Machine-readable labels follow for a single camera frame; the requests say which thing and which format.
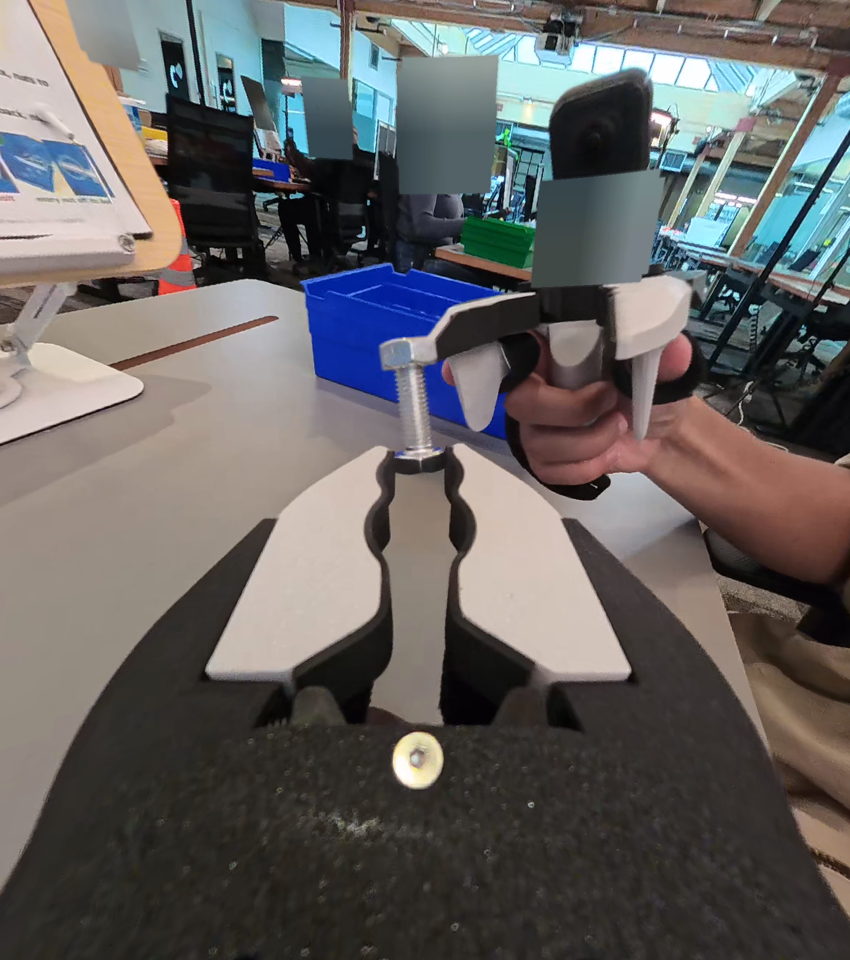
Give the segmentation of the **black office chair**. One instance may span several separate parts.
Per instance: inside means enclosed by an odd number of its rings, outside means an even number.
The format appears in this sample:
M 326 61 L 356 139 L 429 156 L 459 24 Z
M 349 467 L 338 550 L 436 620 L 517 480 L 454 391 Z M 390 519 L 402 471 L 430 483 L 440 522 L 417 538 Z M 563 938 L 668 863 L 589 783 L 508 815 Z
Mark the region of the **black office chair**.
M 253 119 L 167 95 L 169 198 L 204 282 L 267 280 L 253 177 Z

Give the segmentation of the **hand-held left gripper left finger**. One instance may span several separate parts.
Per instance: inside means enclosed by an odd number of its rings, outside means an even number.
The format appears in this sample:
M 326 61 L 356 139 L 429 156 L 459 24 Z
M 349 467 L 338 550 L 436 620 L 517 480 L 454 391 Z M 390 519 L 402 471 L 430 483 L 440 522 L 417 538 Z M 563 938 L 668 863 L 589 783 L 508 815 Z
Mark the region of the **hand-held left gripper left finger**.
M 316 481 L 277 517 L 205 667 L 216 682 L 265 682 L 289 700 L 328 690 L 366 720 L 393 650 L 394 455 L 374 446 Z

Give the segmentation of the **green storage bin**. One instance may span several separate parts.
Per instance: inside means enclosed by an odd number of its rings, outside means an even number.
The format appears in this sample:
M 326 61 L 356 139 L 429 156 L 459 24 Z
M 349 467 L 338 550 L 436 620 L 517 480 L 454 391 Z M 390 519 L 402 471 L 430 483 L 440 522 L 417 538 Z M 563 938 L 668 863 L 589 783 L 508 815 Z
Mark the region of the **green storage bin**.
M 468 217 L 460 237 L 468 257 L 522 270 L 532 267 L 536 237 L 534 223 Z

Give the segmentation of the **ceiling projector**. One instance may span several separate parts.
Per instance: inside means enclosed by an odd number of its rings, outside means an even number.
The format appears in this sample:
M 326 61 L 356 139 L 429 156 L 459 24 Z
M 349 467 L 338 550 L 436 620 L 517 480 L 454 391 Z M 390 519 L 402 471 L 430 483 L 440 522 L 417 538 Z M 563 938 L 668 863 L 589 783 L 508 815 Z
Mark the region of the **ceiling projector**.
M 569 63 L 581 38 L 582 14 L 552 14 L 535 36 L 534 51 L 539 61 Z

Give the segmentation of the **person's right forearm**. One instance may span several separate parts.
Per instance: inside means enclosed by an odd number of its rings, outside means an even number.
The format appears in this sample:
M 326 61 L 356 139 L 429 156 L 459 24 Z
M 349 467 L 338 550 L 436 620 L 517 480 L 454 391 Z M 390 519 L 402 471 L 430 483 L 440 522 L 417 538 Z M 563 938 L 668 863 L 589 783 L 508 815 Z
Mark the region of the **person's right forearm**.
M 668 404 L 644 474 L 762 566 L 837 587 L 850 576 L 850 468 L 778 449 L 702 399 Z

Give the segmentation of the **orange traffic cone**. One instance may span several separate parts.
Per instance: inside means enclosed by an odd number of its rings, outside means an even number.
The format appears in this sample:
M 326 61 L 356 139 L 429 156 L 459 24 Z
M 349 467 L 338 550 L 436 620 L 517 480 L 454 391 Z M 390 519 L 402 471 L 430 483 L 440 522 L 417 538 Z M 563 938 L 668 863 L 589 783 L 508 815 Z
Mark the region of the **orange traffic cone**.
M 158 296 L 193 291 L 197 288 L 193 272 L 191 250 L 185 233 L 180 204 L 178 200 L 174 198 L 170 200 L 170 204 L 178 221 L 181 248 L 178 256 L 166 268 L 161 270 L 159 274 L 157 286 Z

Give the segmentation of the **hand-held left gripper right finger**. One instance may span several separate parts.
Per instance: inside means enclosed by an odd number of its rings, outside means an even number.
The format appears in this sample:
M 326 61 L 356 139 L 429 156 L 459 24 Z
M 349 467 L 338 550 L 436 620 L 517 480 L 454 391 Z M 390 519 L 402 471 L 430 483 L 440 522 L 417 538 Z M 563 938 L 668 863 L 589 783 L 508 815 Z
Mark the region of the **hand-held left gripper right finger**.
M 441 714 L 488 724 L 524 688 L 621 683 L 632 667 L 561 514 L 464 443 L 446 452 L 455 547 Z

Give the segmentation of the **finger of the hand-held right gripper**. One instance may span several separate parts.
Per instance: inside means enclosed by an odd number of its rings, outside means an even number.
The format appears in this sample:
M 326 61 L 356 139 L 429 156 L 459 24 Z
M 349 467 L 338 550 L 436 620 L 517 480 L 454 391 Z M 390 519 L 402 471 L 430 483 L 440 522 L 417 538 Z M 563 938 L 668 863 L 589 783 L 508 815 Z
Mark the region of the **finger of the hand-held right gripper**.
M 498 294 L 451 306 L 425 338 L 425 363 L 448 364 L 466 426 L 491 422 L 503 380 L 510 373 L 504 339 L 539 325 L 535 293 Z
M 630 376 L 637 441 L 647 436 L 661 357 L 686 327 L 693 293 L 682 277 L 664 273 L 607 286 L 615 361 Z

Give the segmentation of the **steel hex bolt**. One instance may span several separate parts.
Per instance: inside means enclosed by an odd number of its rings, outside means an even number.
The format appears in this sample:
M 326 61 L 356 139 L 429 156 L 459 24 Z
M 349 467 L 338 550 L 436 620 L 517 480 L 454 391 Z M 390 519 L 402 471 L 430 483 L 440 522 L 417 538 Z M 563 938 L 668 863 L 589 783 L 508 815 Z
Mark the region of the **steel hex bolt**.
M 438 362 L 430 338 L 397 338 L 380 345 L 382 367 L 395 379 L 404 448 L 435 448 L 424 369 Z

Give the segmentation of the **person's right hand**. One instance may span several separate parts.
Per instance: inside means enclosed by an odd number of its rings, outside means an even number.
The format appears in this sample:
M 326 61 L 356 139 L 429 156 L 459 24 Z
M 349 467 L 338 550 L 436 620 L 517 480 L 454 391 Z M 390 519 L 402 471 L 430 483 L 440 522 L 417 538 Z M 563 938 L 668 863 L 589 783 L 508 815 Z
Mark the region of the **person's right hand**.
M 556 387 L 547 341 L 540 334 L 522 341 L 536 365 L 506 395 L 506 426 L 516 459 L 543 486 L 568 495 L 607 474 L 643 474 L 660 485 L 709 446 L 708 430 L 720 417 L 701 398 L 654 406 L 647 436 L 639 439 L 629 399 L 613 381 Z

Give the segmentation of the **wood-edged table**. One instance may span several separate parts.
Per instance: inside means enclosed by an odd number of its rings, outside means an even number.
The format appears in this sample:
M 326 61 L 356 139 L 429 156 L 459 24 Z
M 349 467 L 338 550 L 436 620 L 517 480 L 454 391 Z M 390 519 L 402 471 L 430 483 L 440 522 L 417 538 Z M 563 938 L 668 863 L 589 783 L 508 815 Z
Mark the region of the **wood-edged table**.
M 530 282 L 531 270 L 514 267 L 498 261 L 466 253 L 462 244 L 439 246 L 434 251 L 436 259 L 443 260 L 468 269 L 496 277 L 505 278 L 509 282 Z
M 699 303 L 694 307 L 700 319 L 707 317 L 717 302 L 732 303 L 733 308 L 736 308 L 752 283 L 757 281 L 765 270 L 761 264 L 731 257 L 718 247 L 688 242 L 683 234 L 673 230 L 659 233 L 654 259 L 668 269 L 676 268 L 687 272 L 705 270 L 704 292 L 698 295 Z M 850 304 L 850 288 L 838 283 L 826 286 L 824 281 L 811 279 L 793 270 L 778 268 L 759 286 L 756 297 L 759 303 L 763 303 L 770 300 L 775 291 L 781 291 L 799 298 L 804 303 L 811 303 L 821 290 L 824 290 L 820 300 L 822 304 Z

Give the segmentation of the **instruction board on white stand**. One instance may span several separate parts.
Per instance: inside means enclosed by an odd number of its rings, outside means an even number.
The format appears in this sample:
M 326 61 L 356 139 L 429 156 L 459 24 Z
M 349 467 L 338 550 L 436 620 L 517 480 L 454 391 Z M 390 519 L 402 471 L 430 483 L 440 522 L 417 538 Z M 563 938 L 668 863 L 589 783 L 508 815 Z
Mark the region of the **instruction board on white stand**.
M 65 2 L 0 2 L 0 288 L 33 286 L 0 332 L 0 447 L 134 400 L 143 383 L 49 342 L 76 282 L 165 268 L 182 231 Z

